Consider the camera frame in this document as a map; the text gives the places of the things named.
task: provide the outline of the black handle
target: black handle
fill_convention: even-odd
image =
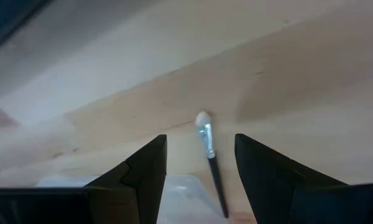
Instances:
[[[213,175],[214,184],[216,186],[219,203],[221,204],[221,208],[223,209],[223,214],[225,218],[228,218],[228,208],[226,206],[223,184],[221,183],[221,175],[219,174],[219,168],[217,163],[217,157],[208,159],[211,169],[211,174]]]

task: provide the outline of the white bristles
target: white bristles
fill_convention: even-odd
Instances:
[[[197,127],[202,127],[202,126],[204,126],[206,124],[210,124],[210,122],[211,122],[210,115],[207,112],[202,111],[196,117],[195,125]]]

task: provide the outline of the wooden surface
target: wooden surface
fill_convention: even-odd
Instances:
[[[62,118],[0,130],[19,143],[0,143],[0,185],[100,175],[167,134],[168,173],[196,175],[216,198],[193,125],[201,110],[213,115],[231,222],[254,220],[237,174],[236,133],[349,184],[373,182],[373,1],[242,44]],[[49,137],[27,149],[30,140],[20,139],[36,134]],[[39,149],[47,143],[59,145]]]

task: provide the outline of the silver ferrule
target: silver ferrule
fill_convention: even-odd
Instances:
[[[206,124],[198,128],[199,135],[203,140],[203,145],[205,146],[206,156],[208,159],[212,159],[216,156],[213,150],[213,135],[211,133],[211,124]]]

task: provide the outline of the paintbrush handle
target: paintbrush handle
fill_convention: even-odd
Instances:
[[[224,189],[223,184],[221,182],[221,175],[219,173],[217,157],[213,157],[209,160],[211,174],[213,175],[214,184],[216,186],[219,203],[221,204],[221,208],[223,209],[223,214],[225,218],[228,218],[228,208],[226,206],[225,196],[224,196]]]

